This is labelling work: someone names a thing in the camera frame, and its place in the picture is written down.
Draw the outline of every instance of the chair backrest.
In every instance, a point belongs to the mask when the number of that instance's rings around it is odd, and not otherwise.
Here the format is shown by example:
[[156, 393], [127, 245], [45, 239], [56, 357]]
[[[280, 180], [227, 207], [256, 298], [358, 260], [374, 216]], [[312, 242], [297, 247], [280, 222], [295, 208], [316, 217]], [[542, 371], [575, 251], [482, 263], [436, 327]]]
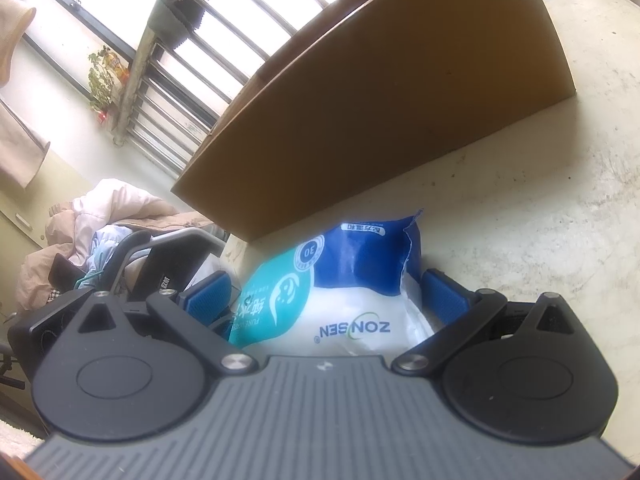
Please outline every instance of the chair backrest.
[[140, 270], [129, 301], [144, 301], [161, 288], [183, 291], [216, 244], [197, 231], [184, 229], [156, 245]]

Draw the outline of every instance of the cardboard box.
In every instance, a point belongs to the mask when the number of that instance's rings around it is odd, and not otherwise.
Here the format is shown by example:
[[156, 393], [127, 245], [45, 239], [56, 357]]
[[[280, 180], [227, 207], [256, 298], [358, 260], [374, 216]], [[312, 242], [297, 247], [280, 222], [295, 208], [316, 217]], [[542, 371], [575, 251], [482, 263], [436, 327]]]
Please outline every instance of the cardboard box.
[[354, 4], [265, 63], [177, 196], [254, 240], [575, 93], [542, 0]]

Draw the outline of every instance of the beige cloth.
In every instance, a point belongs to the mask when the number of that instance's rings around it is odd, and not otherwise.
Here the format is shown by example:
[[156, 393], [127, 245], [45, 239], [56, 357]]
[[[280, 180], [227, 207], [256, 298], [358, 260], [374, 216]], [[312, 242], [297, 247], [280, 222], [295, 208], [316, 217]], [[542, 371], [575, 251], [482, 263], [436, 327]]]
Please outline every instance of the beige cloth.
[[[159, 224], [183, 227], [178, 226], [175, 219], [166, 219], [178, 214], [172, 205], [112, 178], [101, 180], [94, 189], [73, 202], [53, 206], [49, 214], [45, 228], [49, 247], [29, 254], [20, 268], [15, 293], [18, 310], [34, 310], [46, 304], [51, 291], [49, 271], [53, 258], [60, 253], [82, 267], [94, 233], [105, 225], [126, 219], [155, 218]], [[183, 222], [192, 225], [198, 217], [204, 218], [194, 212]]]
[[0, 87], [11, 75], [15, 46], [36, 15], [36, 9], [20, 0], [0, 0]]
[[129, 218], [115, 223], [133, 229], [134, 231], [144, 229], [151, 232], [153, 236], [170, 233], [178, 229], [184, 229], [185, 227], [203, 228], [213, 224], [211, 220], [197, 211], [178, 213], [172, 216], [165, 216], [164, 218]]
[[[15, 46], [35, 14], [35, 8], [20, 0], [0, 0], [0, 87], [9, 81]], [[49, 143], [0, 104], [0, 170], [25, 188], [40, 169]]]
[[50, 142], [28, 127], [0, 99], [0, 170], [26, 188], [38, 173]]

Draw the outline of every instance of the window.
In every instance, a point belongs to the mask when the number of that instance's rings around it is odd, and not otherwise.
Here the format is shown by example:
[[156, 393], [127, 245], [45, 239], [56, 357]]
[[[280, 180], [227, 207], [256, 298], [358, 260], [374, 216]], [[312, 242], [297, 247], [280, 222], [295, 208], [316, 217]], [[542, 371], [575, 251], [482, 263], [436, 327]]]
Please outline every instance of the window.
[[251, 76], [335, 0], [25, 0], [26, 40], [85, 95], [87, 55], [129, 63], [118, 128], [177, 176]]

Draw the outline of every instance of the plastic bag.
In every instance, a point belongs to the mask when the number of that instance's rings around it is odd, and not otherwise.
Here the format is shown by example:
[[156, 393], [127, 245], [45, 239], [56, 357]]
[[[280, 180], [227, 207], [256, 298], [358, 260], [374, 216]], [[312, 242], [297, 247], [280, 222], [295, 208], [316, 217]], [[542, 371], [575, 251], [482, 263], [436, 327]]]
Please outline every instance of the plastic bag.
[[420, 312], [416, 216], [343, 223], [262, 264], [242, 290], [229, 341], [269, 355], [380, 354], [433, 335]]

